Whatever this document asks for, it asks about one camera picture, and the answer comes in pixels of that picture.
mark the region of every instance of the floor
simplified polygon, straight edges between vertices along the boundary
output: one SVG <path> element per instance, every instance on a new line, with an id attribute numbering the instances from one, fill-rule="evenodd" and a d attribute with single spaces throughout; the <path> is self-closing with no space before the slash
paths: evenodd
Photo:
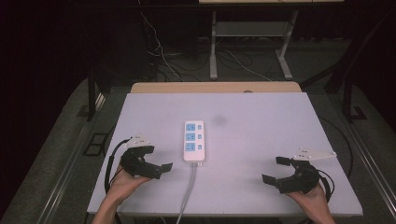
<path id="1" fill-rule="evenodd" d="M 178 73 L 174 74 L 166 64 L 160 64 L 158 76 L 152 81 L 211 81 L 208 74 L 208 41 L 199 39 L 199 42 L 201 51 L 198 57 L 189 57 L 177 49 L 165 48 L 165 58 L 173 67 L 172 70 Z M 253 42 L 246 39 L 221 39 L 217 44 L 218 81 L 265 81 L 264 77 L 273 81 L 284 81 L 275 56 L 275 49 L 279 48 L 280 44 L 279 40 L 267 38 L 256 39 Z M 344 54 L 348 44 L 346 40 L 301 40 L 290 43 L 286 59 L 293 74 L 293 81 L 307 80 L 334 64 Z M 340 113 L 342 91 L 327 94 L 323 89 L 327 79 L 325 77 L 317 81 L 304 91 L 308 93 L 317 111 L 323 129 L 338 154 L 338 160 L 346 174 L 350 173 L 350 184 L 361 202 L 364 213 L 362 217 L 338 217 L 336 222 L 395 223 L 396 216 L 390 212 L 387 201 L 384 200 L 386 194 L 381 185 L 377 184 L 376 175 L 368 168 L 370 164 L 365 159 L 367 154 L 361 153 L 367 151 L 373 157 L 378 170 L 386 180 L 386 185 L 389 189 L 396 190 L 396 180 L 392 175 L 396 169 L 393 162 L 396 156 L 395 133 L 358 88 L 353 91 L 352 104 L 361 108 L 367 119 L 348 123 Z M 108 136 L 104 146 L 104 149 L 107 149 L 112 128 L 117 123 L 123 100 L 131 87 L 114 86 L 109 94 L 101 94 L 97 100 L 95 116 L 91 121 L 87 121 L 87 86 L 85 80 L 70 96 L 1 223 L 82 224 L 92 221 L 92 215 L 87 215 L 86 209 L 104 157 L 102 154 L 83 154 L 95 134 L 94 140 L 99 143 L 104 141 L 104 136 Z M 97 152 L 99 149 L 90 147 L 88 152 Z M 163 222 L 161 218 L 121 219 L 123 223 Z M 282 217 L 280 221 L 292 224 L 302 219 L 304 218 Z M 270 221 L 278 223 L 278 220 L 263 218 L 242 218 L 238 223 L 273 223 Z M 182 218 L 181 221 L 220 222 L 215 219 L 188 218 Z"/>

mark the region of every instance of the hand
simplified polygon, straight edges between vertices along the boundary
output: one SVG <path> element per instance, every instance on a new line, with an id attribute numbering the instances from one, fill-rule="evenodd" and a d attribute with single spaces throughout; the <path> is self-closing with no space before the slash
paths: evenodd
<path id="1" fill-rule="evenodd" d="M 92 224 L 111 224 L 117 207 L 143 183 L 150 180 L 147 177 L 133 177 L 120 166 L 106 197 L 102 200 Z"/>
<path id="2" fill-rule="evenodd" d="M 123 169 L 121 170 L 119 165 L 118 173 L 111 184 L 110 189 L 107 193 L 107 198 L 115 200 L 116 203 L 121 204 L 125 199 L 127 199 L 131 194 L 143 183 L 150 181 L 147 177 L 134 177 L 126 173 Z"/>
<path id="3" fill-rule="evenodd" d="M 287 193 L 305 214 L 316 224 L 334 224 L 334 219 L 327 205 L 326 195 L 322 186 L 318 183 L 314 189 L 306 194 L 302 192 Z"/>

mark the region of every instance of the dark background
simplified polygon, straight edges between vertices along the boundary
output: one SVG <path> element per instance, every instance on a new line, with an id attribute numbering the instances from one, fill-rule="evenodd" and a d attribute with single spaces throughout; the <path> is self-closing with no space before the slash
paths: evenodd
<path id="1" fill-rule="evenodd" d="M 171 1 L 144 3 L 170 4 Z M 184 4 L 196 1 L 173 1 Z M 304 10 L 295 40 L 361 40 L 391 9 L 393 1 L 347 1 L 352 7 Z M 0 217 L 30 169 L 70 94 L 93 71 L 100 91 L 131 85 L 152 75 L 152 34 L 131 12 L 94 12 L 70 1 L 0 0 L 1 122 Z M 365 4 L 373 7 L 362 7 Z M 276 20 L 280 13 L 266 14 Z M 396 130 L 395 11 L 381 24 L 354 64 L 351 74 L 370 101 Z M 260 11 L 223 11 L 227 20 L 268 19 Z M 197 36 L 210 35 L 210 11 L 156 10 L 150 19 L 165 45 L 196 51 Z M 140 71 L 137 77 L 132 71 Z"/>

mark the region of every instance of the power strip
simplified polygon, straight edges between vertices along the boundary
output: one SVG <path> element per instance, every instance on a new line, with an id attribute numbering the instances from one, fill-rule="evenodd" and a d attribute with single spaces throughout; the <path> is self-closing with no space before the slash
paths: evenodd
<path id="1" fill-rule="evenodd" d="M 205 125 L 201 120 L 190 120 L 184 124 L 183 158 L 186 162 L 202 165 L 205 160 Z"/>

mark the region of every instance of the white table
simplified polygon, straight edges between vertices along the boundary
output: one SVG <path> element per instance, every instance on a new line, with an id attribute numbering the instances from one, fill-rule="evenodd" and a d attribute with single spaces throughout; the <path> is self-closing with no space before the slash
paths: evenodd
<path id="1" fill-rule="evenodd" d="M 130 93 L 99 174 L 88 213 L 105 197 L 104 176 L 111 150 L 142 133 L 155 146 L 145 156 L 154 164 L 173 163 L 170 173 L 140 187 L 120 207 L 131 216 L 176 217 L 189 185 L 191 166 L 182 159 L 186 120 L 205 122 L 206 161 L 196 169 L 184 216 L 288 217 L 302 214 L 289 197 L 262 183 L 294 173 L 275 157 L 292 157 L 299 147 L 332 151 L 316 113 L 303 92 Z M 114 173 L 126 148 L 120 148 Z M 334 216 L 362 215 L 361 205 L 336 158 L 311 162 L 328 173 L 336 189 L 329 203 Z"/>

